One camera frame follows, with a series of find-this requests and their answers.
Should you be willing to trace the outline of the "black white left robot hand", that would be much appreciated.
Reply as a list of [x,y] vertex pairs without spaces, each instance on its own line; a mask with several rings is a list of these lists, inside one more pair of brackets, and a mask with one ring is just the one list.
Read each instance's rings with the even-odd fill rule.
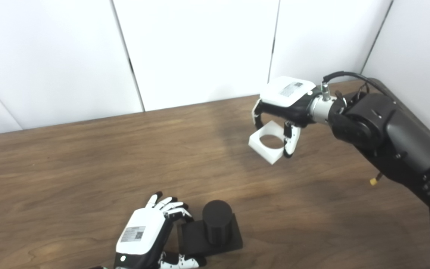
[[204,257],[164,250],[174,223],[193,222],[188,205],[176,197],[162,199],[157,191],[147,204],[133,211],[116,243],[115,269],[196,269],[205,267]]

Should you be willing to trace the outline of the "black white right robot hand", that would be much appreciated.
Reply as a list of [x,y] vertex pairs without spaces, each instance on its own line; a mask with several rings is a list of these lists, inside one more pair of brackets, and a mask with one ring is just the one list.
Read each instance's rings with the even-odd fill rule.
[[286,76],[275,78],[261,90],[252,109],[254,126],[258,130],[264,126],[262,114],[284,119],[283,156],[291,158],[299,140],[300,130],[315,124],[310,107],[320,95],[320,89],[311,81]]

